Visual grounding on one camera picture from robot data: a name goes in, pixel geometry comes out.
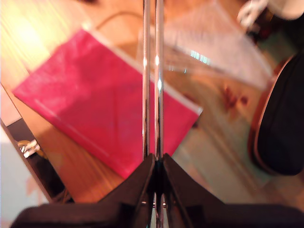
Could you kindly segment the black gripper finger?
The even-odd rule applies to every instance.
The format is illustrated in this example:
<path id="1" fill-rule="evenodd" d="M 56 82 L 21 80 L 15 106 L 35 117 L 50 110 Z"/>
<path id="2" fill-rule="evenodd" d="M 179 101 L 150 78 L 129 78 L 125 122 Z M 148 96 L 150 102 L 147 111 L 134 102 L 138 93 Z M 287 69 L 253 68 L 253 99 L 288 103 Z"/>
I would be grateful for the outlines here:
<path id="1" fill-rule="evenodd" d="M 163 156 L 164 194 L 170 228 L 222 228 L 218 212 L 224 205 L 199 185 L 168 154 Z"/>
<path id="2" fill-rule="evenodd" d="M 152 216 L 155 156 L 150 154 L 135 171 L 98 203 L 100 228 L 148 228 Z"/>

